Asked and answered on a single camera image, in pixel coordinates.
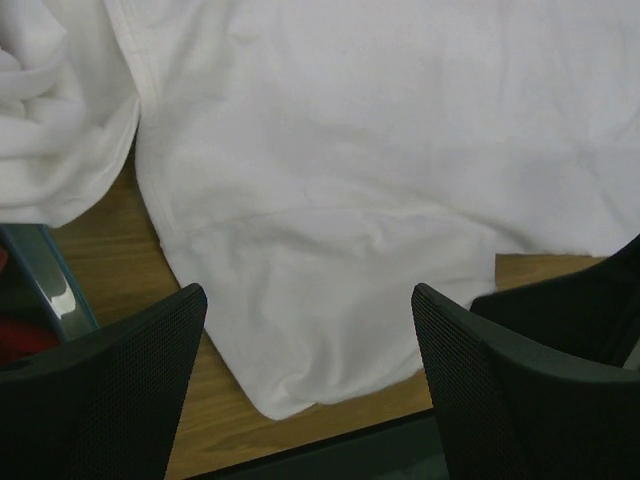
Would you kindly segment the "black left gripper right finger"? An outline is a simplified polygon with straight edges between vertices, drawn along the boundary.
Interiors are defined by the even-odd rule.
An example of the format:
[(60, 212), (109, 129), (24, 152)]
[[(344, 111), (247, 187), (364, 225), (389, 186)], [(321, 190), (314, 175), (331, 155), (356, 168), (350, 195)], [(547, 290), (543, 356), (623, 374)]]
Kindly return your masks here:
[(426, 284), (411, 307), (450, 478), (638, 478), (638, 372), (544, 346)]

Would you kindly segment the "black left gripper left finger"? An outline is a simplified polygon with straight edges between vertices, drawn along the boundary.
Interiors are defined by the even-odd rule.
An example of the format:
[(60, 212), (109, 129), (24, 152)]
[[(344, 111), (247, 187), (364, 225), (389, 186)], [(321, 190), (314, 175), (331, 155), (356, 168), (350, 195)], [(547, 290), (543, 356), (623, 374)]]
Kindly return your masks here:
[(164, 478), (206, 311), (191, 284), (2, 367), (2, 478)]

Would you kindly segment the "white printed t-shirt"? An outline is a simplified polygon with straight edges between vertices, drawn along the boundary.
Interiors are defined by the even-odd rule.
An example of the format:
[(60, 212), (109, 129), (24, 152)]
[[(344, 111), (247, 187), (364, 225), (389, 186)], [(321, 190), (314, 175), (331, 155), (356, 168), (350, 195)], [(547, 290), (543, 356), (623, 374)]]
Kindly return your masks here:
[(138, 184), (268, 418), (421, 365), (420, 282), (639, 231), (635, 1), (109, 1)]

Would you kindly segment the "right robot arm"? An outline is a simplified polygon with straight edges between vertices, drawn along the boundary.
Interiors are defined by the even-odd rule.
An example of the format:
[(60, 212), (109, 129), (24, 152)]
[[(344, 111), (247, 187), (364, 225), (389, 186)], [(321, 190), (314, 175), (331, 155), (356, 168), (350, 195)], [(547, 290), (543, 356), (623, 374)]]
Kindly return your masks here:
[(561, 352), (639, 369), (639, 240), (585, 270), (476, 298), (470, 311)]

